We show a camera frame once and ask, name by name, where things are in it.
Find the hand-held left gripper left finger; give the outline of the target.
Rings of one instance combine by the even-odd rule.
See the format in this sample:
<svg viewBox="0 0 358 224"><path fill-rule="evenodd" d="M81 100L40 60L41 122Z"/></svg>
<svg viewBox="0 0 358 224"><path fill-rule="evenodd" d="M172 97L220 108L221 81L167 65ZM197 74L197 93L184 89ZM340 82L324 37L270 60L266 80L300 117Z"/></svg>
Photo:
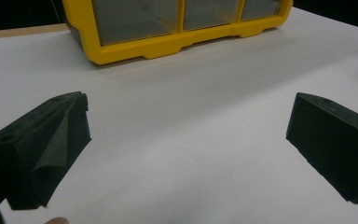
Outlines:
<svg viewBox="0 0 358 224"><path fill-rule="evenodd" d="M90 142L88 97L53 97L0 130L0 202L14 210L46 206Z"/></svg>

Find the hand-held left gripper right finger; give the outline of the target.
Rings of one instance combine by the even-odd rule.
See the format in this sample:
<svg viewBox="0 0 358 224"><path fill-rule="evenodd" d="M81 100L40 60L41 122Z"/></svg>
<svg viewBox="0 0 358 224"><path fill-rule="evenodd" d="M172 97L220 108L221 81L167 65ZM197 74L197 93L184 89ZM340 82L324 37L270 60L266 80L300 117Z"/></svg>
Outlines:
<svg viewBox="0 0 358 224"><path fill-rule="evenodd" d="M358 113L299 92L286 139L345 200L358 203Z"/></svg>

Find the yellow black organizer cabinet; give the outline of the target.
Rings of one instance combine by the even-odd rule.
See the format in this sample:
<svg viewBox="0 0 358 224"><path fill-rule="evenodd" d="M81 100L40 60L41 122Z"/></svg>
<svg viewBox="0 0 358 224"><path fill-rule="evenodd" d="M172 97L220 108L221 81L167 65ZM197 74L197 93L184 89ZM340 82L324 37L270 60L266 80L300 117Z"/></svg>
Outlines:
<svg viewBox="0 0 358 224"><path fill-rule="evenodd" d="M229 24L198 30L185 31L185 2L179 2L179 25L177 32L170 35L152 36L127 42L103 46L97 30L92 0L58 0L62 3L65 23L78 41L86 57L96 64L115 63L123 60L143 57L154 59L179 52L181 49L200 42L222 37L248 37L259 35L263 31L285 23L294 0L283 0L275 16L242 21L240 17Z"/></svg>

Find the white board sheet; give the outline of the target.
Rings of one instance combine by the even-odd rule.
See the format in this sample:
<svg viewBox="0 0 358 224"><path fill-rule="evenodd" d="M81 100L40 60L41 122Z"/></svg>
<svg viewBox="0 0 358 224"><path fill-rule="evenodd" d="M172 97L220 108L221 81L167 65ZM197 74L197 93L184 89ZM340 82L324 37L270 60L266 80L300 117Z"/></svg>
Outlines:
<svg viewBox="0 0 358 224"><path fill-rule="evenodd" d="M70 91L91 142L47 207L3 204L7 224L358 224L285 137L300 92L358 112L358 27L293 9L261 35L106 66L66 31L0 38L0 129Z"/></svg>

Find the grid of clear drawers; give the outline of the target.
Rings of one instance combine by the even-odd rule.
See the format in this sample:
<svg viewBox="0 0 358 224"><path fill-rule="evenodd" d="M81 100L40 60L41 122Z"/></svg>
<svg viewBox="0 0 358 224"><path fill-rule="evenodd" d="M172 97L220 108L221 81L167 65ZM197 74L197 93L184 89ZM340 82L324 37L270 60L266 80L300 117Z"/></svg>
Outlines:
<svg viewBox="0 0 358 224"><path fill-rule="evenodd" d="M181 0L92 0L103 46L177 32ZM283 0L183 0L185 31L278 14Z"/></svg>

